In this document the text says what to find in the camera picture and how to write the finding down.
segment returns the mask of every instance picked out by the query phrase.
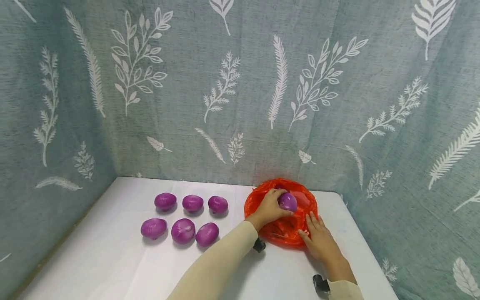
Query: red plastic bag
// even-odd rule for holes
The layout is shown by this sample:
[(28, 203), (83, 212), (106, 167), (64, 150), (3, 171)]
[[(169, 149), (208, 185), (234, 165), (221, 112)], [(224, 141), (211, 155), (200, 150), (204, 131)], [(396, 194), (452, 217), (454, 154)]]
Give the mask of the red plastic bag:
[(293, 248), (304, 247), (305, 243), (301, 239), (297, 230), (301, 229), (307, 231), (305, 214), (308, 214), (309, 212), (313, 212), (315, 215), (318, 214), (317, 201), (314, 195), (298, 182), (284, 178), (275, 178), (267, 180), (259, 185), (252, 191), (245, 201), (245, 218), (257, 210), (258, 206), (264, 199), (265, 194), (271, 189), (287, 190), (297, 199), (298, 208), (293, 216), (283, 217), (265, 225), (258, 233), (259, 236), (279, 246)]

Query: beige sleeve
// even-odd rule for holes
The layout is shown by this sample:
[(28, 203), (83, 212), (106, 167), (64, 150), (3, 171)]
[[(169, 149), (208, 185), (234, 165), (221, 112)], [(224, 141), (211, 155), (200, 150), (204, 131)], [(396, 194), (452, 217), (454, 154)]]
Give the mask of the beige sleeve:
[(218, 299), (257, 238), (253, 225), (241, 222), (190, 266), (167, 300)]
[(359, 286), (350, 281), (334, 281), (328, 280), (330, 287), (330, 300), (363, 300)]

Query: purple onion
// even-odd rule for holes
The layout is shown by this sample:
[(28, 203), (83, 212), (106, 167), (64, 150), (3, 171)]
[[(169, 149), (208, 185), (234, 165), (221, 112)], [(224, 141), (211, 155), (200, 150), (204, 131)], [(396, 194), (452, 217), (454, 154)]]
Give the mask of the purple onion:
[(172, 226), (172, 238), (178, 244), (187, 244), (195, 236), (195, 224), (189, 219), (180, 219)]
[(291, 212), (297, 211), (297, 199), (295, 196), (286, 192), (278, 198), (278, 206), (281, 209), (289, 210)]
[(208, 199), (208, 207), (214, 214), (222, 214), (228, 209), (228, 202), (220, 196), (212, 196)]
[(172, 209), (177, 203), (177, 197), (169, 192), (164, 192), (155, 197), (154, 204), (163, 211)]
[(183, 198), (182, 203), (183, 208), (189, 213), (194, 213), (202, 209), (204, 205), (204, 200), (197, 195), (188, 195)]
[(152, 240), (158, 239), (162, 234), (167, 231), (167, 222), (164, 219), (153, 218), (146, 220), (140, 232), (144, 237), (151, 238)]
[(195, 239), (201, 247), (210, 247), (218, 238), (220, 229), (215, 223), (207, 223), (200, 227)]

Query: fabric backdrop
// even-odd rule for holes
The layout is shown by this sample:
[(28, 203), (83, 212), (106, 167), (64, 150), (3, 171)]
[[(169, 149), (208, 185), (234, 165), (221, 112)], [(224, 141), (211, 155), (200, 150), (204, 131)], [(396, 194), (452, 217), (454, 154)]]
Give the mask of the fabric backdrop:
[[(1, 33), (0, 251), (13, 254), (0, 296), (113, 163), (119, 176), (335, 191), (399, 299), (480, 299), (478, 0), (19, 1)], [(41, 111), (51, 118), (44, 45), (59, 54), (47, 167), (34, 136)]]

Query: left hand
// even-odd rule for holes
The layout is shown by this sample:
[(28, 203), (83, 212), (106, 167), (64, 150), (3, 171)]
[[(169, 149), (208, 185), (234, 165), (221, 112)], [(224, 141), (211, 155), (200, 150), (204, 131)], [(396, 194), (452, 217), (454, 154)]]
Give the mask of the left hand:
[(287, 190), (269, 190), (260, 203), (260, 206), (258, 206), (257, 210), (251, 214), (246, 221), (252, 223), (255, 229), (259, 231), (265, 224), (284, 216), (292, 216), (293, 212), (281, 209), (280, 206), (278, 206), (278, 198), (286, 192)]

